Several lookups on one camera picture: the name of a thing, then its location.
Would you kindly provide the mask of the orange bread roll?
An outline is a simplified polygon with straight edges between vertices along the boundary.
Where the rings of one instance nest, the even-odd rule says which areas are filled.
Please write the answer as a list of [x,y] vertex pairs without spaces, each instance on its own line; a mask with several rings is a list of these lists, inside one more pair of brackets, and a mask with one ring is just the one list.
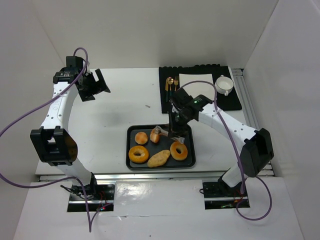
[[159,142],[159,140],[160,140],[160,131],[159,131],[158,128],[155,127],[155,128],[151,131],[151,133],[150,133],[150,140],[151,140],[153,143],[155,143],[155,144],[157,144],[157,143]]

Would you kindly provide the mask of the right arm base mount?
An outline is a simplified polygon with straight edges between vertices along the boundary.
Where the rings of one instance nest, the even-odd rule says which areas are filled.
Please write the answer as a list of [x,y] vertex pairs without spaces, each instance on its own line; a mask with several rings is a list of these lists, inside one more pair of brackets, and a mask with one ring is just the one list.
[[235,187],[229,187],[221,179],[204,179],[199,193],[204,197],[205,209],[235,209],[237,204],[239,208],[249,208],[248,193],[246,190],[241,193],[241,186],[241,182]]

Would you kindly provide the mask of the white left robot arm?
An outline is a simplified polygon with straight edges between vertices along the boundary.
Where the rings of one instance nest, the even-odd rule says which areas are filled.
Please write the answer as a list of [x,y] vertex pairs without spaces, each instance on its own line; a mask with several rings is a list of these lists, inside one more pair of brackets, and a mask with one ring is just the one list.
[[72,178],[70,192],[95,195],[98,193],[97,180],[78,159],[78,146],[68,133],[69,119],[74,100],[92,101],[101,92],[110,92],[101,70],[87,72],[79,82],[71,82],[80,75],[78,67],[64,67],[53,77],[53,96],[47,116],[39,129],[33,129],[30,139],[43,163],[56,167]]

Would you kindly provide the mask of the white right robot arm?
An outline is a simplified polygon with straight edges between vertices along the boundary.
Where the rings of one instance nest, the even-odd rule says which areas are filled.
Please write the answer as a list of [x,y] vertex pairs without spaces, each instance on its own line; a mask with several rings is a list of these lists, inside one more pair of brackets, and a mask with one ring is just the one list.
[[245,180],[256,177],[272,160],[274,150],[269,131],[247,126],[220,109],[217,104],[200,94],[193,98],[184,89],[170,98],[169,133],[179,141],[186,138],[192,120],[205,124],[231,141],[237,163],[218,180],[222,189],[245,190]]

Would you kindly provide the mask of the metal tongs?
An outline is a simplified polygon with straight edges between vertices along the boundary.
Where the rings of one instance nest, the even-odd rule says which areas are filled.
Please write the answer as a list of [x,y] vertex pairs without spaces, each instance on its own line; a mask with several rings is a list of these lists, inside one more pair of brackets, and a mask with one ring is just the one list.
[[165,136],[167,138],[170,138],[176,142],[179,142],[180,144],[184,144],[185,143],[185,138],[184,137],[181,137],[181,136],[178,136],[176,135],[175,133],[172,133],[170,131],[167,131],[167,130],[164,130],[162,127],[160,127],[159,125],[157,125],[155,128],[154,128],[154,133],[156,135],[160,135],[160,136]]

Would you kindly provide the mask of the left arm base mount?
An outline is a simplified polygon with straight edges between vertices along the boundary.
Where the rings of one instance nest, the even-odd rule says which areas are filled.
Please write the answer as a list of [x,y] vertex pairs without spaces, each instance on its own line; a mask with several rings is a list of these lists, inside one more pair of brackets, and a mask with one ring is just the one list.
[[[79,213],[86,211],[85,196],[79,186],[66,187],[60,185],[65,191],[69,193],[67,212]],[[87,204],[90,212],[113,212],[114,211],[114,197],[115,184],[98,184],[95,186],[95,192],[89,190],[85,186],[87,194]]]

